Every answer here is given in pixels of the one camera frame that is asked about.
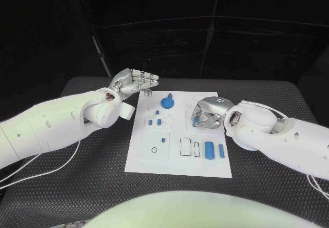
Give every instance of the robotic hand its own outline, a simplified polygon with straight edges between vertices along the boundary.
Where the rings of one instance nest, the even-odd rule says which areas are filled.
[[[55,151],[109,128],[119,116],[130,120],[135,107],[123,103],[130,95],[159,85],[159,76],[125,69],[109,88],[47,101],[0,123],[0,169],[21,159]]]
[[[195,127],[216,129],[224,123],[227,136],[247,150],[266,156],[296,171],[329,180],[329,129],[289,118],[259,103],[239,105],[221,98],[207,97],[193,113]]]

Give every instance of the white paper sheet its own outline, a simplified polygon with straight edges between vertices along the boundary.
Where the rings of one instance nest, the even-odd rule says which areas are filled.
[[[174,95],[175,106],[165,109],[161,101],[169,93]],[[198,101],[208,96],[218,96],[218,93],[154,91],[152,98],[146,97],[143,92],[141,93],[126,172],[233,178],[224,127],[211,130],[193,126],[194,108]],[[158,126],[158,119],[162,119],[161,126]],[[191,139],[191,156],[181,155],[181,139]],[[206,159],[208,141],[214,142],[216,147],[213,160]],[[200,157],[194,153],[197,142]],[[220,144],[224,145],[224,159],[220,157]]]

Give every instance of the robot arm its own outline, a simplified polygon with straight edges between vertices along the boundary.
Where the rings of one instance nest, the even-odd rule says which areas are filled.
[[[200,122],[203,113],[210,117]],[[193,114],[194,126],[218,128],[247,150],[266,156],[296,171],[329,180],[329,129],[288,118],[273,108],[243,101],[239,105],[220,97],[200,101]]]
[[[135,107],[123,102],[139,91],[152,96],[159,76],[126,69],[109,88],[47,101],[0,123],[0,169],[21,159],[60,150],[119,117],[130,120]]]

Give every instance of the blue object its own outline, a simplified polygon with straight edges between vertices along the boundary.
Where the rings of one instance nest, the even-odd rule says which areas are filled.
[[[206,159],[216,159],[214,143],[206,142]]]
[[[195,120],[194,120],[194,127],[197,127],[197,126],[195,126],[195,123],[197,123],[197,122],[200,122],[200,117],[197,117]]]
[[[174,107],[174,104],[175,104],[175,102],[174,102],[174,95],[169,94],[168,97],[165,97],[162,99],[162,107],[167,108],[167,109],[168,108],[172,108]]]
[[[224,147],[223,147],[223,144],[220,144],[220,155],[221,155],[221,158],[226,158],[226,156],[224,156]]]

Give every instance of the gray mesh mat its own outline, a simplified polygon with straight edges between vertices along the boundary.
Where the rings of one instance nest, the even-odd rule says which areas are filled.
[[[109,86],[112,78],[79,77],[63,95]],[[315,122],[295,85],[282,81],[161,79],[155,90],[208,91],[239,103],[243,99],[269,105],[289,117]],[[138,95],[128,103],[138,105]],[[81,142],[71,163],[58,172],[14,185],[0,206],[0,226],[47,228],[92,219],[126,200],[169,190],[230,194],[291,212],[329,227],[329,202],[309,186],[307,175],[272,161],[262,152],[242,149],[227,138],[233,179],[126,173],[126,157],[135,119],[119,119],[109,129],[96,131]],[[19,180],[54,170],[71,157],[77,143],[44,154],[16,175]],[[329,189],[321,180],[324,189]]]

